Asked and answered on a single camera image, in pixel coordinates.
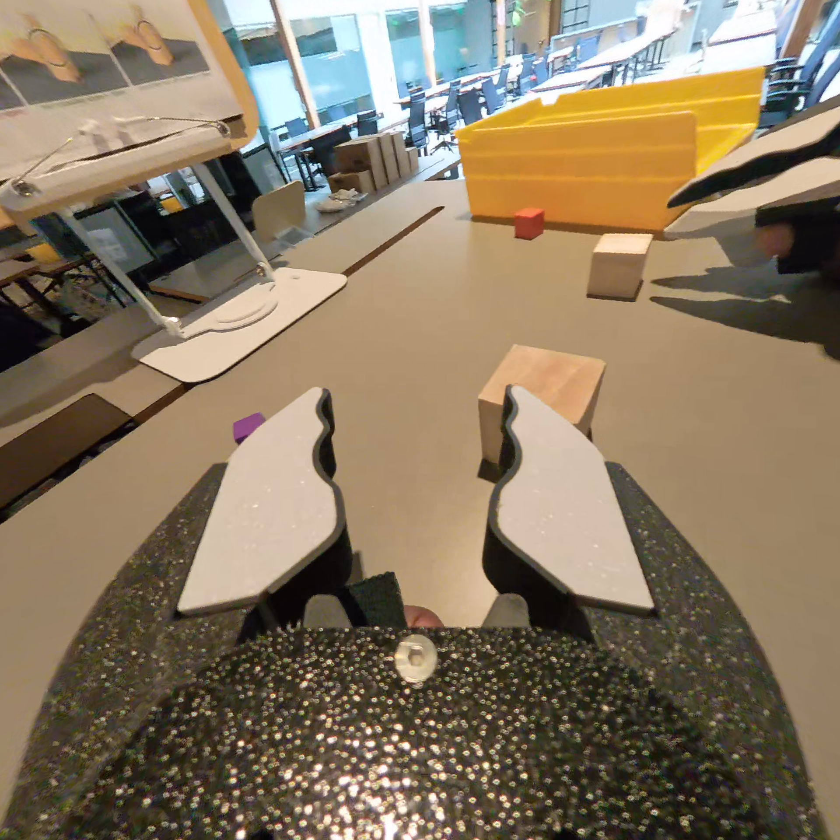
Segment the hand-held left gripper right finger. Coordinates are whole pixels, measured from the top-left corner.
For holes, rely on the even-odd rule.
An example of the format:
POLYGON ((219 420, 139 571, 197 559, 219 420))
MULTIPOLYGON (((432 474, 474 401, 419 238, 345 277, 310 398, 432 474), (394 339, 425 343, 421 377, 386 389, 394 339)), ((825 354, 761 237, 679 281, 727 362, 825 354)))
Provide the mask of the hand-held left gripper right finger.
POLYGON ((606 461, 575 425, 508 385, 500 477, 490 493, 482 569, 549 626, 584 607, 656 613, 606 461))

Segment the pile of cardboard boxes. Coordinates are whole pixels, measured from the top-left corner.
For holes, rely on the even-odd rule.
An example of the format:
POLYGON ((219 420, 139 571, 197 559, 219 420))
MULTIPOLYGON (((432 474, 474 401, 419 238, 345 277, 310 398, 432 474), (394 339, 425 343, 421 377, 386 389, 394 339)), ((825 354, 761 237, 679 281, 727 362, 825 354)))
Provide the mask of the pile of cardboard boxes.
POLYGON ((332 192, 376 193, 419 173, 418 150, 406 145, 402 131, 392 129, 337 145, 332 192))

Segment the dark display screen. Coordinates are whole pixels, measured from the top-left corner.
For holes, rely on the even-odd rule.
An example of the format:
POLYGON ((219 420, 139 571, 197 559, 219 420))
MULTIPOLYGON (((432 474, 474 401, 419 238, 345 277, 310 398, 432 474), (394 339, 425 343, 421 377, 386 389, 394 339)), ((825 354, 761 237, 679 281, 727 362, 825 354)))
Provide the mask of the dark display screen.
POLYGON ((158 259, 120 202, 112 199, 83 208, 74 213, 74 218, 78 227, 87 231, 94 249, 90 249, 58 213, 36 217, 30 224, 59 256, 80 257, 87 252, 105 255, 143 291, 149 289, 150 270, 158 265, 158 259))

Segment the large yellow plastic bin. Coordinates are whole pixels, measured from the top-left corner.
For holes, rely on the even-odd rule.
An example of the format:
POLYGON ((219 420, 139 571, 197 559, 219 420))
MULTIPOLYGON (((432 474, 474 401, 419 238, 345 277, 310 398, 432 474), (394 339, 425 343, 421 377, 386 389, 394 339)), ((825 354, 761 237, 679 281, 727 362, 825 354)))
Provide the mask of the large yellow plastic bin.
POLYGON ((660 233, 672 195, 758 126, 761 66, 539 98, 457 131, 474 217, 660 233))

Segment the medium light wooden cube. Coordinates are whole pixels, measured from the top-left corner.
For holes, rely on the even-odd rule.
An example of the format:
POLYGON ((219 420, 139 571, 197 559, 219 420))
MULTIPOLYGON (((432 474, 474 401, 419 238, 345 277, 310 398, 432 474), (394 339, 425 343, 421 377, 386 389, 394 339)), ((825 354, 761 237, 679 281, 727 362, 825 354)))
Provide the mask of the medium light wooden cube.
POLYGON ((594 247, 587 283, 588 298, 635 301, 652 234, 604 234, 594 247))

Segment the person's right hand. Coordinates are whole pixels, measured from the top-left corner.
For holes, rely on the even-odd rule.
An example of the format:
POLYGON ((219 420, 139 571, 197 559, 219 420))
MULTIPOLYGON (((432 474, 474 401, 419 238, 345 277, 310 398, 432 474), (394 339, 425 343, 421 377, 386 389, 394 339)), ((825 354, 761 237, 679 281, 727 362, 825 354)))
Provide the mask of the person's right hand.
POLYGON ((768 258, 787 257, 794 245, 795 231, 790 224, 773 224, 757 227, 754 242, 757 249, 768 258))

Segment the instruction sheet on clipboard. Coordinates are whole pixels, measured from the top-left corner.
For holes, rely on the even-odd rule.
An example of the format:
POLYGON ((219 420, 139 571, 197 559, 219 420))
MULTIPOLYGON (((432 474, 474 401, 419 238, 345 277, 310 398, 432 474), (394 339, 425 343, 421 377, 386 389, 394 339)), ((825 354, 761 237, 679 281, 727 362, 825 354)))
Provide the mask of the instruction sheet on clipboard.
POLYGON ((237 151, 257 122, 209 2, 2 2, 2 228, 237 151))

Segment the white document holder stand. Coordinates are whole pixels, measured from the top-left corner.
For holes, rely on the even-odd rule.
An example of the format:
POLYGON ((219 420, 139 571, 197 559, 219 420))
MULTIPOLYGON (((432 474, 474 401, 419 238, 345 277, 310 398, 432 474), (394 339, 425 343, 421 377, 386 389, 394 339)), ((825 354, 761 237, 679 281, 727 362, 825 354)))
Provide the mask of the white document holder stand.
POLYGON ((80 126, 54 150, 3 184, 2 208, 11 217, 23 219, 57 212, 158 328, 133 348, 132 357, 180 383, 200 384, 229 371, 333 297, 346 286, 347 277, 308 269, 272 268, 205 164, 233 148, 233 133, 225 121, 160 117, 116 120, 121 129, 153 122, 180 123, 183 129, 162 139, 108 151, 96 160, 64 163, 38 175, 39 167, 82 136, 92 137, 97 127, 94 122, 80 126), (111 186, 126 186, 145 174, 156 176, 171 171, 181 157, 194 169, 255 261, 254 276, 227 289, 186 319, 165 316, 116 259, 96 244, 92 233, 81 226, 70 210, 71 204, 82 199, 84 191, 104 192, 111 186))

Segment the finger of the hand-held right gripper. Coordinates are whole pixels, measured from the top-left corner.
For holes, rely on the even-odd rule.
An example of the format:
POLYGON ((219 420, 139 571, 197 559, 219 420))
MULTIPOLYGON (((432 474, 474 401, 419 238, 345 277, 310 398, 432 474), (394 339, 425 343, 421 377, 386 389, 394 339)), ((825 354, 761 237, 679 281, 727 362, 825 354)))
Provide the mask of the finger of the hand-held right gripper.
POLYGON ((815 210, 834 209, 839 160, 821 157, 691 206, 665 228, 666 239, 732 238, 815 210))
POLYGON ((839 148, 839 100, 830 98, 787 119, 726 154, 668 200, 680 207, 728 193, 793 167, 826 158, 839 148))

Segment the printed instruction sheet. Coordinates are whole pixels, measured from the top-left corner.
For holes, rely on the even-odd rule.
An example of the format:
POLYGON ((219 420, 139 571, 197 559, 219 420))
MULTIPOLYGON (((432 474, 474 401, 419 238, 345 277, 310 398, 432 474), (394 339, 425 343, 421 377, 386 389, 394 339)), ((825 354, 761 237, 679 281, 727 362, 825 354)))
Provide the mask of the printed instruction sheet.
POLYGON ((247 119, 253 102, 214 2, 1 2, 2 179, 60 152, 78 161, 183 129, 133 117, 247 119))

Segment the large tan wooden cube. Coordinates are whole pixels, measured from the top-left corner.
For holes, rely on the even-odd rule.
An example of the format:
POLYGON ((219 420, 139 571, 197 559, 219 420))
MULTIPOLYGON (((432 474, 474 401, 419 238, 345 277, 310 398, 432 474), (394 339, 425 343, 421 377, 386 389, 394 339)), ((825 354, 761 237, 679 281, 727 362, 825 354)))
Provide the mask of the large tan wooden cube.
POLYGON ((603 360, 514 344, 478 396, 483 460, 498 465, 508 385, 524 387, 590 438, 605 370, 603 360))

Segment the beige chair back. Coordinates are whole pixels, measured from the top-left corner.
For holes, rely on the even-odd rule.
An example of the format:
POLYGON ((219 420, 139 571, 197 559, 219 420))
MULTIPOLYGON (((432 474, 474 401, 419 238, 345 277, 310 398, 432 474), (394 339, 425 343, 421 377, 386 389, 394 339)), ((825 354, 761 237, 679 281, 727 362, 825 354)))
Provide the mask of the beige chair back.
POLYGON ((307 220, 306 191, 302 182, 291 181, 255 199, 251 207, 255 234, 269 243, 307 220))

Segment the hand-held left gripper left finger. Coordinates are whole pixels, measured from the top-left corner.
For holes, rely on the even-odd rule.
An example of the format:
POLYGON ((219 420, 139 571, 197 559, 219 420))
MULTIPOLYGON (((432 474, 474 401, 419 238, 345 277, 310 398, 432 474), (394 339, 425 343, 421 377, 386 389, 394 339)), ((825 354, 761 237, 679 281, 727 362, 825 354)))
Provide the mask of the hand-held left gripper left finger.
POLYGON ((335 421, 314 386, 269 417, 230 456, 177 611, 255 608, 271 628, 302 618, 353 572, 342 491, 334 480, 335 421))

